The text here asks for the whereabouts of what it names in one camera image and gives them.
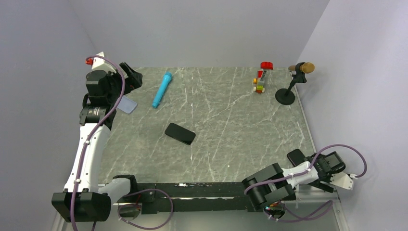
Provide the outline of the lilac phone case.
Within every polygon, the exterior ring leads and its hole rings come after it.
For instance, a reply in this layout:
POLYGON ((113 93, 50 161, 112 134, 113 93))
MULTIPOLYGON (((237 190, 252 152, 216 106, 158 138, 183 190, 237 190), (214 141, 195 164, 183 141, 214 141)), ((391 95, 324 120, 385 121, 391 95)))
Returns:
POLYGON ((117 109, 121 110, 126 114, 131 114, 137 108, 137 103, 126 96, 121 98, 117 109))

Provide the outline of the black smartphone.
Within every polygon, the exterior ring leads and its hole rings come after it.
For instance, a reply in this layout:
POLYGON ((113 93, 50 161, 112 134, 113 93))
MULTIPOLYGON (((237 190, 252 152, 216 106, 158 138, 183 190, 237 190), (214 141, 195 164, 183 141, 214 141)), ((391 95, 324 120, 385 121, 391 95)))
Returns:
POLYGON ((191 145, 196 134, 180 125, 170 123, 165 129, 165 134, 183 144, 191 145))

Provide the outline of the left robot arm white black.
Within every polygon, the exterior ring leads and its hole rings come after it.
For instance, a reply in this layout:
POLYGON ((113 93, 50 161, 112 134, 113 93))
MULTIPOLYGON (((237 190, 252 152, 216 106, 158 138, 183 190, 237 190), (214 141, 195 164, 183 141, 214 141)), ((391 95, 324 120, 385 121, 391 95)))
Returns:
POLYGON ((126 202, 138 196, 133 175, 117 175, 100 188, 102 153, 110 137, 116 115, 114 105, 121 93, 128 94, 142 86, 143 75, 127 63, 119 64, 122 79, 112 68, 94 67, 86 75, 86 88, 79 116, 80 138, 75 162, 62 192, 55 192, 51 204, 66 222, 102 222, 110 215, 111 206, 120 198, 126 202))

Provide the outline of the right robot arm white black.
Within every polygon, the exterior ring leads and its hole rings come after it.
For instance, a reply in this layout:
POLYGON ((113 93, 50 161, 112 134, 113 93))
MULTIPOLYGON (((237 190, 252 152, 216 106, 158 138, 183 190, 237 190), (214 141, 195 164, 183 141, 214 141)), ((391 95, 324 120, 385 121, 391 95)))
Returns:
POLYGON ((254 210, 261 211, 280 201, 295 200, 299 185, 333 192, 334 188, 326 184, 334 174, 345 170, 346 165, 337 152, 320 154, 312 163, 315 156, 305 156, 295 149, 287 154, 292 168, 282 168, 274 163, 242 180, 244 194, 249 197, 254 210))

